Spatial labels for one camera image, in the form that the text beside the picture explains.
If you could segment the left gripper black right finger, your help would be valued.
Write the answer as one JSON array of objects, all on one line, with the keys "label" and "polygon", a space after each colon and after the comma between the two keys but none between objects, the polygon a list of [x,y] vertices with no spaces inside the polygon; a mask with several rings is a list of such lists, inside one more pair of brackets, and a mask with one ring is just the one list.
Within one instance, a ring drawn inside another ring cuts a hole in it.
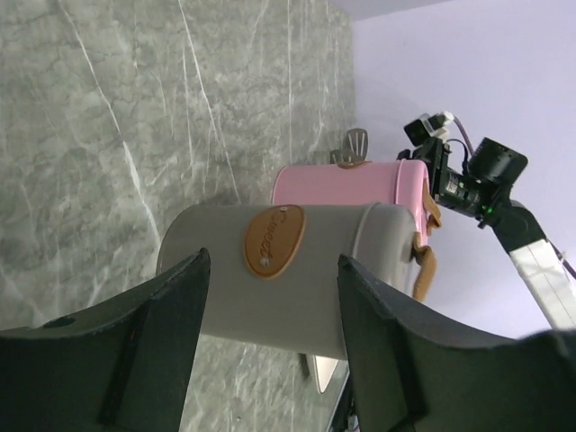
[{"label": "left gripper black right finger", "polygon": [[337,286],[363,431],[572,431],[575,334],[511,339],[390,287],[349,256]]}]

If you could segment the grey cylindrical container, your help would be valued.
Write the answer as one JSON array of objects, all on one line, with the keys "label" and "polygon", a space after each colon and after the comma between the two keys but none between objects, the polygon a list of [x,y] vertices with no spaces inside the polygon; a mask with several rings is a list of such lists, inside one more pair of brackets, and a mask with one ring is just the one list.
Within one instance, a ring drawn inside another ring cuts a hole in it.
[{"label": "grey cylindrical container", "polygon": [[195,205],[168,228],[157,271],[206,249],[204,334],[343,359],[338,259],[370,204]]}]

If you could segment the pink cylindrical container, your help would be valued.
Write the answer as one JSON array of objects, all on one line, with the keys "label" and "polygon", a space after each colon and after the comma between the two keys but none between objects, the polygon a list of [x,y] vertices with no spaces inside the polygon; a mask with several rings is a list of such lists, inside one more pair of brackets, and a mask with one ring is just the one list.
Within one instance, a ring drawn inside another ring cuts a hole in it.
[{"label": "pink cylindrical container", "polygon": [[363,204],[397,203],[410,184],[400,162],[287,166],[275,179],[272,203]]}]

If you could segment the metal food tongs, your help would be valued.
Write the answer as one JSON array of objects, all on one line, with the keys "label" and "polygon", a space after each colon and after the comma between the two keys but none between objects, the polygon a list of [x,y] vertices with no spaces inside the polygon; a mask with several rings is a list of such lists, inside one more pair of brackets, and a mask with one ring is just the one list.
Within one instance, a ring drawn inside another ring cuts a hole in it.
[{"label": "metal food tongs", "polygon": [[353,164],[365,162],[368,152],[368,132],[365,129],[348,130],[340,148],[331,150],[329,161],[332,164]]}]

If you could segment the grey round lid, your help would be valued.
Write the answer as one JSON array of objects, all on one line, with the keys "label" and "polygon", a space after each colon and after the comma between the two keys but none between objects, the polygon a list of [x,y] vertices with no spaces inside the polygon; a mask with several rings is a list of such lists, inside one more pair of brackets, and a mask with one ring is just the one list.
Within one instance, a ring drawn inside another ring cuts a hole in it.
[{"label": "grey round lid", "polygon": [[364,210],[352,257],[380,280],[418,302],[425,300],[437,271],[437,258],[401,206],[373,203]]}]

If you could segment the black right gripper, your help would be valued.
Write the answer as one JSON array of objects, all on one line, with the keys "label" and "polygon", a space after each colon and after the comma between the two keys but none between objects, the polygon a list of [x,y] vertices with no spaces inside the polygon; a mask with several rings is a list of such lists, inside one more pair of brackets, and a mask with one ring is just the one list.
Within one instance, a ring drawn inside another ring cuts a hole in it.
[{"label": "black right gripper", "polygon": [[450,146],[439,138],[428,138],[413,150],[404,149],[397,160],[419,160],[427,167],[433,200],[440,206],[465,216],[477,215],[477,188],[464,174],[448,166]]}]

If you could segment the pink round lid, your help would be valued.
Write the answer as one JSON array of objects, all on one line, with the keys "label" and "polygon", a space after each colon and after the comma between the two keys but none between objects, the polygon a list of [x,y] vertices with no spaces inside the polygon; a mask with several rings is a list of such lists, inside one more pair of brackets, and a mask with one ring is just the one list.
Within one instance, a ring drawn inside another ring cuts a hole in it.
[{"label": "pink round lid", "polygon": [[442,227],[441,211],[430,194],[424,162],[403,159],[397,174],[396,203],[408,208],[415,219],[421,243],[428,244],[433,230]]}]

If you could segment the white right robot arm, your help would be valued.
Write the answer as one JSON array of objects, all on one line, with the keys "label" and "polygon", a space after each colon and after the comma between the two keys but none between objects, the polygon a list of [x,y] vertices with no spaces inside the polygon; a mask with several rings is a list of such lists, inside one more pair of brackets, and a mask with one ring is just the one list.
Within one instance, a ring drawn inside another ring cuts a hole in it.
[{"label": "white right robot arm", "polygon": [[545,235],[534,214],[510,198],[527,157],[485,138],[458,173],[447,164],[449,145],[427,139],[397,159],[419,160],[427,167],[429,192],[436,204],[490,227],[553,329],[575,328],[574,269]]}]

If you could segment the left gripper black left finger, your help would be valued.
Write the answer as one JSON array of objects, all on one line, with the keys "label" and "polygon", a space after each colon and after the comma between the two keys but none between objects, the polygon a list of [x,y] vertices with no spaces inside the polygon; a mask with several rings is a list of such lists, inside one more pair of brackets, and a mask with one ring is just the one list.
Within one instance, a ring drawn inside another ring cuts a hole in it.
[{"label": "left gripper black left finger", "polygon": [[178,430],[210,274],[201,249],[93,307],[4,330],[2,430]]}]

